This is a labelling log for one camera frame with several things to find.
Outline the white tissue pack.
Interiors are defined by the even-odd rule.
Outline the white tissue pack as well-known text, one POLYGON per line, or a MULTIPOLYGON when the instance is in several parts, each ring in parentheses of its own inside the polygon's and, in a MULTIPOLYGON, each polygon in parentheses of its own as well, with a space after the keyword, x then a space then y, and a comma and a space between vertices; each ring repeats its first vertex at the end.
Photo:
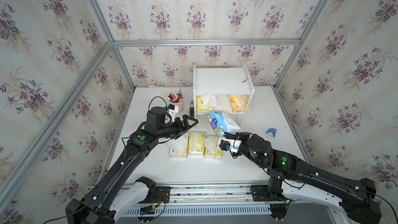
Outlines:
POLYGON ((169 141, 172 158, 186 158, 188 154, 189 135, 186 133, 176 140, 169 141))

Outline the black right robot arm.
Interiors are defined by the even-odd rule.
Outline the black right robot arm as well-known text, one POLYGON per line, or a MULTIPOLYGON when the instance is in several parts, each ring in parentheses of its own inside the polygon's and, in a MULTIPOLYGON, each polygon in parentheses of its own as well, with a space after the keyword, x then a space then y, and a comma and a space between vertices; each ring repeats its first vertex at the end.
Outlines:
POLYGON ((275 220, 285 218, 293 201, 304 200, 337 209, 360 224, 381 221, 380 195, 369 178, 349 179, 322 170, 248 132, 226 133, 219 147, 234 159, 247 158, 269 176, 266 185, 252 186, 250 193, 254 201, 274 202, 275 220))

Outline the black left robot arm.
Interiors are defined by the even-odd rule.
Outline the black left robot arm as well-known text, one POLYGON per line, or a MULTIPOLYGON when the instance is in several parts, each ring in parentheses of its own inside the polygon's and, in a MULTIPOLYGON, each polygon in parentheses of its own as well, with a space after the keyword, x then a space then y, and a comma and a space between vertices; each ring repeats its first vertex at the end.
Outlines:
POLYGON ((142 122, 126 142, 108 173, 81 200, 72 199, 64 218, 70 224, 114 224, 117 210, 111 206, 117 193, 138 165, 158 145, 159 139, 178 139, 199 121, 189 115, 173 118, 168 107, 148 107, 142 122))

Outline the white two-tier shelf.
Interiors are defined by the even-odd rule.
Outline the white two-tier shelf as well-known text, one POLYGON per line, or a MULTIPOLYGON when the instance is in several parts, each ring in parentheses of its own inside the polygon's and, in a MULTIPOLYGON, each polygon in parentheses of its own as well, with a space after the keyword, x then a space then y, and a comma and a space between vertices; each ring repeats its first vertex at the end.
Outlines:
POLYGON ((205 115, 209 110, 200 112, 197 110, 198 95, 214 95, 218 105, 214 107, 217 112, 233 114, 230 106, 229 95, 246 95, 248 103, 244 111, 238 114, 241 117, 235 117, 237 124, 242 124, 246 113, 248 112, 251 100, 255 93, 255 87, 252 83, 250 72, 247 66, 242 67, 193 67, 193 100, 194 115, 205 115))

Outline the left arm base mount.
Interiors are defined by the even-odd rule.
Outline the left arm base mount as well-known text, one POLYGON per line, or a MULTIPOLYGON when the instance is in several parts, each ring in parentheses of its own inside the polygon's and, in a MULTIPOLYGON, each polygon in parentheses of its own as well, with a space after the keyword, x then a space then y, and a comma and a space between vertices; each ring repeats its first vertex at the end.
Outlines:
POLYGON ((170 186, 159 186, 154 180, 142 176, 135 181, 132 187, 132 203, 169 203, 171 196, 170 186))

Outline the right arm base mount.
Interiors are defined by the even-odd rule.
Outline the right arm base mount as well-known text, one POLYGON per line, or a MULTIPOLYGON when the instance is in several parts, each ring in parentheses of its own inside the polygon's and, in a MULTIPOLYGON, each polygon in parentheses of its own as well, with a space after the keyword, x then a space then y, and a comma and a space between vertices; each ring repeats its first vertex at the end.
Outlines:
POLYGON ((289 199, 283 195, 282 180, 271 177, 266 185, 251 185, 250 194, 255 202, 287 202, 289 199))

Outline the blue tissue pack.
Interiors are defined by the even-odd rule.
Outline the blue tissue pack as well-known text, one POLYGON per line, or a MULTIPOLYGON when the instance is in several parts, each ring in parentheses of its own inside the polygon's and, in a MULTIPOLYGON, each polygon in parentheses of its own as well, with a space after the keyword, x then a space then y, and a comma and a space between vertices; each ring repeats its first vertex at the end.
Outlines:
POLYGON ((241 128, 227 113, 212 111, 208 115, 208 121, 216 136, 241 132, 241 128))

